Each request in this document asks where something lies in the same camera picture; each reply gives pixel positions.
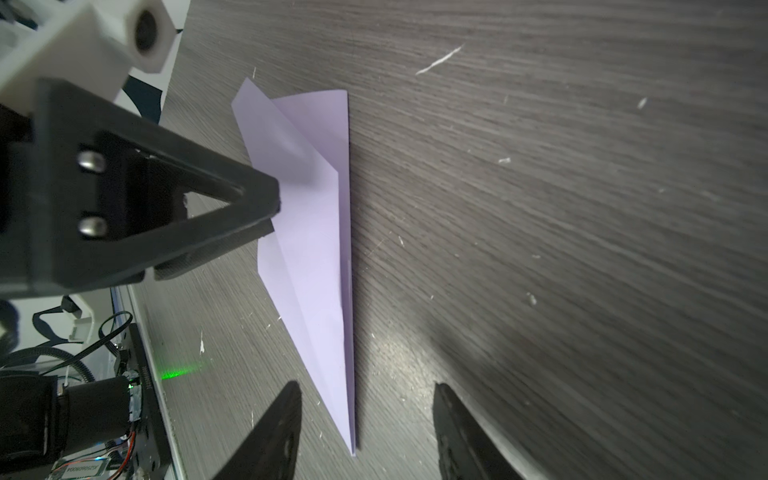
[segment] gray wood grain surface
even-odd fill
[[[360,450],[251,244],[138,288],[158,364],[196,369],[164,380],[187,477],[298,379],[300,479],[437,479],[435,381],[552,478],[765,478],[766,20],[746,0],[193,0],[163,126],[247,162],[245,77],[349,91]]]

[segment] tabletop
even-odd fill
[[[186,373],[163,384],[187,478],[289,379],[298,479],[439,478],[435,382],[531,478],[764,478],[767,18],[747,0],[193,0],[161,125],[247,163],[245,78],[349,92],[359,451],[254,242],[136,289],[156,363]]]

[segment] folded paper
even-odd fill
[[[232,109],[251,164],[280,182],[275,231],[258,243],[259,275],[354,455],[347,93],[270,100],[245,80]]]

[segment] wooden table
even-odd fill
[[[193,0],[163,126],[247,162],[245,77],[273,98],[349,91],[359,454],[254,243],[137,288],[158,365],[195,369],[164,380],[189,480],[288,379],[299,479],[437,479],[437,381],[552,478],[765,478],[768,8],[751,5]]]

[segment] black cylinder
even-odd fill
[[[61,420],[66,421],[64,455],[128,432],[131,395],[123,376],[72,386],[59,397]]]

